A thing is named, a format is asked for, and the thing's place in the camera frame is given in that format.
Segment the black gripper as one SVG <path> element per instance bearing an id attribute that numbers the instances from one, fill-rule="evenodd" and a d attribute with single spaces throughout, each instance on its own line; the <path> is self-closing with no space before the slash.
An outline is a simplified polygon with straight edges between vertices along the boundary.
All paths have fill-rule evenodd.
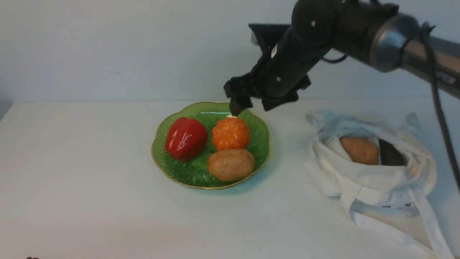
<path id="1" fill-rule="evenodd" d="M 260 98 L 267 112 L 297 102 L 298 91 L 311 84 L 307 73 L 321 60 L 321 43 L 302 39 L 289 24 L 249 24 L 252 41 L 262 56 L 251 74 L 232 77 L 224 84 L 233 116 L 252 108 Z"/>

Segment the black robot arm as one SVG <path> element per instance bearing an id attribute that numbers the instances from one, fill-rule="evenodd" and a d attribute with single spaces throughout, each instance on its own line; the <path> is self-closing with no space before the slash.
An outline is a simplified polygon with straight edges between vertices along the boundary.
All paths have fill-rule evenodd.
<path id="1" fill-rule="evenodd" d="M 299 0 L 291 24 L 252 23 L 262 56 L 250 72 L 224 85 L 229 110 L 238 116 L 262 101 L 264 110 L 296 102 L 320 61 L 350 57 L 377 71 L 404 69 L 459 98 L 459 44 L 432 37 L 433 27 L 377 0 Z"/>

